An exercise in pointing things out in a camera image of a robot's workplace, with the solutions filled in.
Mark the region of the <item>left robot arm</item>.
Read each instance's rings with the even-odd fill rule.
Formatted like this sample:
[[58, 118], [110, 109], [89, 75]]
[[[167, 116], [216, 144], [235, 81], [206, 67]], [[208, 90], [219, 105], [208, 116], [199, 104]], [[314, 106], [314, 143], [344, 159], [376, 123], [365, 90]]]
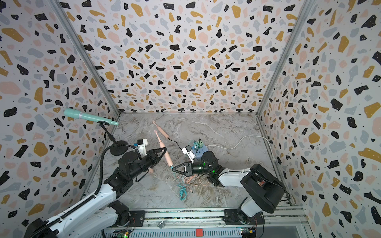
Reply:
[[136, 224], [130, 209], [118, 199], [134, 183], [142, 180], [167, 152], [166, 147], [152, 149], [142, 157], [139, 150], [131, 151], [118, 160], [118, 167], [106, 180], [100, 180], [94, 192], [73, 207], [46, 221], [36, 219], [25, 232], [26, 238], [66, 238], [91, 235], [110, 226]]

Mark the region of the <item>teal charger cube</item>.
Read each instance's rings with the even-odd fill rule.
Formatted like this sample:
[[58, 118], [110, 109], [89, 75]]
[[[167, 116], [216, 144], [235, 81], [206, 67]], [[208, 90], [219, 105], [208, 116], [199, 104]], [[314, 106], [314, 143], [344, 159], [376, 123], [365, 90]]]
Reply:
[[194, 142], [193, 142], [192, 149], [193, 149], [193, 150], [198, 150], [199, 147], [200, 147], [200, 142], [198, 142], [198, 141], [194, 141]]

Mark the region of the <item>green charger plug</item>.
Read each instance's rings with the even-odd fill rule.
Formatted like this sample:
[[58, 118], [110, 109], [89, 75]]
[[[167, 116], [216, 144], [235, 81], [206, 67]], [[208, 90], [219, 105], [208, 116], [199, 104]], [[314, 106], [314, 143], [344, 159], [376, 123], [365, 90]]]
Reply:
[[201, 149], [201, 148], [203, 148], [203, 147], [204, 147], [204, 143], [200, 140], [200, 141], [198, 142], [198, 148]]

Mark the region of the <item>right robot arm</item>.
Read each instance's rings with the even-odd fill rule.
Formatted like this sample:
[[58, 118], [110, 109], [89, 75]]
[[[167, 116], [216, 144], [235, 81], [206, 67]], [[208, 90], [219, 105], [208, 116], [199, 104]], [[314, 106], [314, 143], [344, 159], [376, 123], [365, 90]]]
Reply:
[[174, 166], [172, 171], [191, 177], [206, 175], [208, 181], [219, 187], [242, 187], [249, 194], [233, 215], [228, 215], [226, 222], [250, 224], [254, 217], [261, 213], [274, 213], [284, 195], [289, 197], [282, 182], [260, 164], [254, 164], [243, 170], [231, 170], [219, 164], [214, 153], [203, 153], [198, 162], [184, 162]]

